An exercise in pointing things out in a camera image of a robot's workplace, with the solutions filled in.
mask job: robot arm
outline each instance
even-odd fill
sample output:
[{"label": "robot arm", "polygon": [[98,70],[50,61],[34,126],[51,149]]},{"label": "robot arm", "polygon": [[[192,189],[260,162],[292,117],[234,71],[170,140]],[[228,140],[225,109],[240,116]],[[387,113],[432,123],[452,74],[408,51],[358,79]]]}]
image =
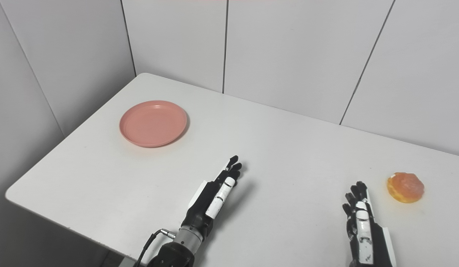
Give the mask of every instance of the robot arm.
[{"label": "robot arm", "polygon": [[237,184],[242,167],[237,161],[238,156],[232,157],[214,181],[204,181],[201,184],[190,201],[187,215],[174,240],[162,245],[148,267],[193,266],[195,253],[211,233],[213,220],[231,189]]},{"label": "robot arm", "polygon": [[375,223],[366,185],[358,181],[347,193],[343,210],[353,261],[350,267],[396,267],[389,231]]}]

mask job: cable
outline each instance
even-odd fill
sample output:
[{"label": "cable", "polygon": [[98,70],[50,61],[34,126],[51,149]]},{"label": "cable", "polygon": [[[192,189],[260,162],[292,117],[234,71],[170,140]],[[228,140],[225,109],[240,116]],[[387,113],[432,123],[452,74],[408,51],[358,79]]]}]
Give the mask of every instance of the cable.
[{"label": "cable", "polygon": [[155,233],[153,233],[152,235],[150,235],[149,240],[147,240],[147,242],[145,242],[145,245],[143,246],[141,255],[139,256],[138,260],[137,260],[136,263],[133,265],[133,267],[139,267],[139,266],[140,266],[140,263],[141,263],[141,261],[142,261],[143,255],[145,254],[145,252],[146,252],[147,249],[149,248],[150,243],[152,243],[152,241],[157,237],[157,235],[158,235],[159,233],[161,233],[160,230],[158,230],[157,232],[155,232]]}]

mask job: orange donut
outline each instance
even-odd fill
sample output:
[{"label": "orange donut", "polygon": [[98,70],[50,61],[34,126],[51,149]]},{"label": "orange donut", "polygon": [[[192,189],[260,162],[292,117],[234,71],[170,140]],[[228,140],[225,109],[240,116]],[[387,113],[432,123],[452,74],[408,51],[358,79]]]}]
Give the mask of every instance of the orange donut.
[{"label": "orange donut", "polygon": [[413,203],[424,194],[424,184],[415,174],[396,172],[387,180],[389,194],[402,203]]}]

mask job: table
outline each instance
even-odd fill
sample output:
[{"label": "table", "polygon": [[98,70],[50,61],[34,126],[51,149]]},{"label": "table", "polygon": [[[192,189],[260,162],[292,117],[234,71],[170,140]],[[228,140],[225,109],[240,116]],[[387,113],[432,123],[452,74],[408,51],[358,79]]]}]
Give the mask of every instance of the table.
[{"label": "table", "polygon": [[[126,141],[118,129],[123,113],[157,99],[184,108],[185,134],[151,149]],[[398,266],[459,266],[459,156],[151,74],[124,87],[6,197],[135,259],[152,232],[177,231],[202,180],[214,179],[235,154],[243,176],[196,267],[346,267],[341,205],[358,180],[369,188],[377,222],[389,227]],[[396,171],[421,178],[421,201],[389,196],[386,179]],[[158,237],[144,262],[168,241]]]}]

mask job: pink plate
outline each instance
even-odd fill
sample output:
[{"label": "pink plate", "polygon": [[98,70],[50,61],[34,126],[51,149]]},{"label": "pink plate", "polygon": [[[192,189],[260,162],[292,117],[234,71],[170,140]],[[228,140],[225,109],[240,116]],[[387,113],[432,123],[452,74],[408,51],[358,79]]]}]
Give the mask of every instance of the pink plate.
[{"label": "pink plate", "polygon": [[157,147],[172,142],[187,126],[187,114],[178,105],[163,100],[137,104],[121,118],[119,128],[129,142]]}]

